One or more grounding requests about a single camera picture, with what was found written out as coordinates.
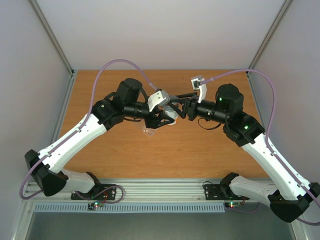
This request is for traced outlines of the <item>orange pill bottle grey cap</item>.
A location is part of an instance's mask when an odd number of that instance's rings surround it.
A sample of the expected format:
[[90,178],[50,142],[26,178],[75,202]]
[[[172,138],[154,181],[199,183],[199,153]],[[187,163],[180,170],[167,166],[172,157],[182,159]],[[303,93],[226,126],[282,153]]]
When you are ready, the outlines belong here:
[[169,105],[165,105],[163,107],[164,113],[169,116],[170,118],[174,119],[173,123],[168,124],[168,126],[174,126],[177,123],[177,119],[178,119],[178,114],[175,112],[175,110],[169,106]]

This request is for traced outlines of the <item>clear plastic pill organizer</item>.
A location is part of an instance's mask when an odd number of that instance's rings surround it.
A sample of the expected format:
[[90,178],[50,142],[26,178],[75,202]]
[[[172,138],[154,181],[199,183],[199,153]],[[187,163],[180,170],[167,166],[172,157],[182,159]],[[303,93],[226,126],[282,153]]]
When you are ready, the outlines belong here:
[[143,126],[142,127],[142,132],[144,133],[144,134],[146,134],[146,135],[148,135],[148,136],[153,136],[154,134],[155,134],[155,132],[156,132],[156,129],[153,129],[153,128],[147,128],[147,127],[145,127],[145,126]]

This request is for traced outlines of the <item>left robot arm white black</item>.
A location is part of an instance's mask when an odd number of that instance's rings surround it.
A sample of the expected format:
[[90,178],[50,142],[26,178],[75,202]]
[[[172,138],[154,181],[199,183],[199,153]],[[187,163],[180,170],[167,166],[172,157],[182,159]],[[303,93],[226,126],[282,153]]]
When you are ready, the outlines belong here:
[[115,92],[97,101],[89,113],[60,139],[39,152],[30,150],[25,154],[32,178],[47,197],[67,190],[96,199],[102,189],[99,180],[91,172],[66,170],[65,165],[87,144],[125,118],[144,120],[149,129],[173,123],[174,119],[158,108],[169,100],[164,90],[147,96],[142,83],[134,78],[121,81]]

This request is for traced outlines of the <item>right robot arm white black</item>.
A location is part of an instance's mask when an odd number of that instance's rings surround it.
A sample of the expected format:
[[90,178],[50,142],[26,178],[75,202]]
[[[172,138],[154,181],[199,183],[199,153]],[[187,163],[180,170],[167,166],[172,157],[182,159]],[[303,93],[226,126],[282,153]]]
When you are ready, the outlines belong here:
[[244,95],[236,86],[221,85],[215,100],[188,93],[170,100],[169,106],[190,121],[200,117],[222,124],[225,135],[252,156],[273,181],[273,185],[262,184],[231,172],[220,181],[221,194],[225,198],[241,196],[262,203],[284,222],[299,220],[313,198],[320,195],[319,183],[309,182],[297,173],[266,139],[263,126],[243,111]]

